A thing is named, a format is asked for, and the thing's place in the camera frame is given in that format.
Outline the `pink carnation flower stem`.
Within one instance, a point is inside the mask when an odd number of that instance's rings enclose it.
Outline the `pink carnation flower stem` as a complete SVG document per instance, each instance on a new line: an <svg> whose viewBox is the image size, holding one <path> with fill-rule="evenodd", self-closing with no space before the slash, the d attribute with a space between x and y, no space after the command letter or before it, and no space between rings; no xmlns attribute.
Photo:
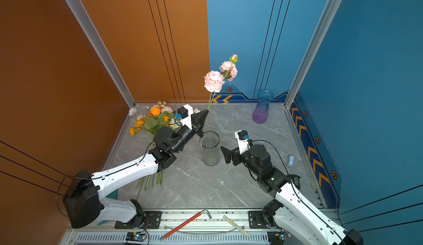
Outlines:
<svg viewBox="0 0 423 245"><path fill-rule="evenodd" d="M236 63L238 61L239 57L233 54L229 61L225 61L219 66L219 71L210 71L205 75L204 88L210 93L207 107L208 110L210 110L216 94L222 90L225 81L228 80L232 82L234 78L237 77L238 70Z"/></svg>

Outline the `pink peony flower stem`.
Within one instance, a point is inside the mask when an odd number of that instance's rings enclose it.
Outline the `pink peony flower stem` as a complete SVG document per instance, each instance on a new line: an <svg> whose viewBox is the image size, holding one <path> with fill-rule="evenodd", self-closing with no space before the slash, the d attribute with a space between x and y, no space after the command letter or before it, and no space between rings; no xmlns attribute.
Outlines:
<svg viewBox="0 0 423 245"><path fill-rule="evenodd" d="M173 109L169 106L161 106L160 109L161 109L162 113L172 113L173 112Z"/></svg>

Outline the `cream white rose stem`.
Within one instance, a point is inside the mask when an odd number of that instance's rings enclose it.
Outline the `cream white rose stem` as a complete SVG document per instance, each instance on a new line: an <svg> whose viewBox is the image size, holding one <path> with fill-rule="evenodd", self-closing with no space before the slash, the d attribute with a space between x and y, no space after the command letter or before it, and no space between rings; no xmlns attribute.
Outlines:
<svg viewBox="0 0 423 245"><path fill-rule="evenodd" d="M193 113L194 113L194 114L195 114L195 113L198 113L198 112L200 112L200 110L199 110L198 108L193 109ZM169 127L170 127L170 128L172 128L172 129L174 129L174 130L176 130L176 129L178 129L178 128L182 128L181 126L179 126L179 125L175 122L175 115L174 115L174 117L173 117L173 118L171 118L171 119L170 119L170 121L169 121Z"/></svg>

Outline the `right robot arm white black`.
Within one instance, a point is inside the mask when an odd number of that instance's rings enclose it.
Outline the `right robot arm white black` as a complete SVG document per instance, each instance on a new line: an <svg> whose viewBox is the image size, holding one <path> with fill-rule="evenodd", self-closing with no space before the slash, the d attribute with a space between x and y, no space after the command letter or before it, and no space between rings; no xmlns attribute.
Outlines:
<svg viewBox="0 0 423 245"><path fill-rule="evenodd" d="M345 230L300 193L292 180L273 166L264 145L229 150L221 147L227 164L243 164L257 176L261 189L274 199L263 208L265 222L283 228L305 245L363 245L355 231Z"/></svg>

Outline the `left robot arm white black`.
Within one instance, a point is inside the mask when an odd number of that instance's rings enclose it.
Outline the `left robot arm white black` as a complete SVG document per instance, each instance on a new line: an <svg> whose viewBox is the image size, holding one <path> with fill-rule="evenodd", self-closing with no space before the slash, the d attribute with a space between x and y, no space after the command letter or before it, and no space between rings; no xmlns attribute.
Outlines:
<svg viewBox="0 0 423 245"><path fill-rule="evenodd" d="M121 201L108 196L140 178L167 169L176 160L176 153L195 135L203 136L207 109L194 113L190 105L185 105L177 113L181 115L182 127L178 131L171 127L159 129L153 139L155 147L143 156L109 170L96 173L84 170L74 176L62 199L72 228L101 221L114 221L117 228L146 225L146 213L137 200Z"/></svg>

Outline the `clear glass vase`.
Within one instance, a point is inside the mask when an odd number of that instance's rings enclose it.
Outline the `clear glass vase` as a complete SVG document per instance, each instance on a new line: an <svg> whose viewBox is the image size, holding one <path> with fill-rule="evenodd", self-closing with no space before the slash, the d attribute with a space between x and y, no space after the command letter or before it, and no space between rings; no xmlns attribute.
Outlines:
<svg viewBox="0 0 423 245"><path fill-rule="evenodd" d="M206 131L200 138L200 145L204 149L203 162L207 166L215 166L219 163L220 136L214 131Z"/></svg>

